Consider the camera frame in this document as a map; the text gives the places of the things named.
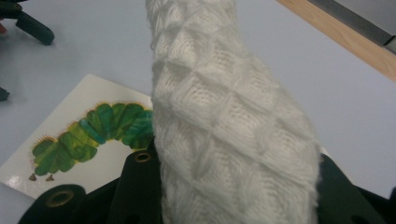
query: black plastic object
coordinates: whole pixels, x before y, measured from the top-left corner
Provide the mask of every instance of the black plastic object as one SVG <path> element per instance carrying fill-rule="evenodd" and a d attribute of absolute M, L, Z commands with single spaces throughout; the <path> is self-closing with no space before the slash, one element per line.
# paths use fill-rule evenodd
<path fill-rule="evenodd" d="M 61 185 L 46 191 L 23 215 L 20 224 L 72 224 L 82 220 L 85 190 L 77 185 Z"/>
<path fill-rule="evenodd" d="M 160 162 L 153 142 L 126 159 L 108 224 L 161 224 Z"/>
<path fill-rule="evenodd" d="M 0 87 L 0 101 L 5 101 L 9 96 L 9 92 Z"/>
<path fill-rule="evenodd" d="M 41 41 L 44 45 L 50 45 L 52 40 L 55 38 L 55 35 L 50 28 L 24 12 L 22 12 L 18 17 L 16 25 L 24 32 Z"/>
<path fill-rule="evenodd" d="M 318 224 L 396 223 L 396 189 L 387 200 L 367 190 L 356 188 L 325 155 L 322 155 L 320 172 Z M 120 179 L 88 195 L 75 193 L 74 203 L 70 201 L 70 204 L 66 203 L 57 210 L 43 205 L 48 197 L 57 192 L 56 190 L 74 187 L 60 186 L 57 188 L 62 189 L 47 191 L 29 208 L 20 223 L 163 223 L 160 163 L 153 142 L 147 150 L 137 151 L 128 157 Z"/>
<path fill-rule="evenodd" d="M 338 166 L 326 155 L 320 164 L 320 224 L 386 224 Z"/>
<path fill-rule="evenodd" d="M 56 208 L 46 201 L 73 198 Z M 131 154 L 120 178 L 85 194 L 82 187 L 62 185 L 41 195 L 20 224 L 161 224 L 160 162 L 153 144 Z"/>
<path fill-rule="evenodd" d="M 22 1 L 24 0 L 0 0 L 0 18 L 17 20 L 17 27 L 44 45 L 50 45 L 55 35 L 50 28 L 22 11 L 18 4 Z"/>

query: white table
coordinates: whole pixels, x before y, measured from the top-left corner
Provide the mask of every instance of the white table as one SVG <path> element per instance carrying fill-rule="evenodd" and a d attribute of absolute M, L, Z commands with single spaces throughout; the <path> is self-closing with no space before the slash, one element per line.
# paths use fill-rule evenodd
<path fill-rule="evenodd" d="M 55 33 L 52 46 L 3 21 L 0 164 L 89 74 L 151 92 L 151 36 L 144 0 L 35 0 L 24 11 Z M 318 138 L 363 188 L 388 197 L 396 185 L 396 84 L 276 1 L 239 0 L 248 47 L 311 118 Z M 0 224 L 16 223 L 33 202 L 0 185 Z"/>

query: metal grommet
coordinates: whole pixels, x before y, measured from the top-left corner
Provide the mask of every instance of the metal grommet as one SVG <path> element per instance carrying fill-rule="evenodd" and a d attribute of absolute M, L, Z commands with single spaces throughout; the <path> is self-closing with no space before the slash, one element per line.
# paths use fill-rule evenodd
<path fill-rule="evenodd" d="M 46 200 L 46 206 L 59 207 L 68 203 L 74 197 L 74 192 L 70 189 L 64 189 L 53 193 Z"/>
<path fill-rule="evenodd" d="M 134 156 L 134 160 L 137 162 L 145 162 L 151 160 L 151 154 L 142 152 Z"/>

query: caterpillar illustration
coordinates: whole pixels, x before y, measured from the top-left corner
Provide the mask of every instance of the caterpillar illustration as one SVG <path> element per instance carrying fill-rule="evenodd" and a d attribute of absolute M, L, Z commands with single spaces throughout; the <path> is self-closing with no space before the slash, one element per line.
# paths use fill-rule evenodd
<path fill-rule="evenodd" d="M 36 175 L 67 172 L 77 162 L 91 160 L 97 147 L 108 140 L 121 141 L 131 149 L 147 148 L 153 137 L 152 111 L 139 104 L 100 104 L 71 123 L 58 139 L 45 137 L 33 148 Z"/>

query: knitted sleeve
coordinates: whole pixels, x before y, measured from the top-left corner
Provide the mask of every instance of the knitted sleeve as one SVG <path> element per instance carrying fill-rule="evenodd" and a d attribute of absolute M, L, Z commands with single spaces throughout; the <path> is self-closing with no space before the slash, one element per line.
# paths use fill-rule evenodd
<path fill-rule="evenodd" d="M 147 0 L 165 223 L 316 223 L 318 140 L 232 0 Z"/>

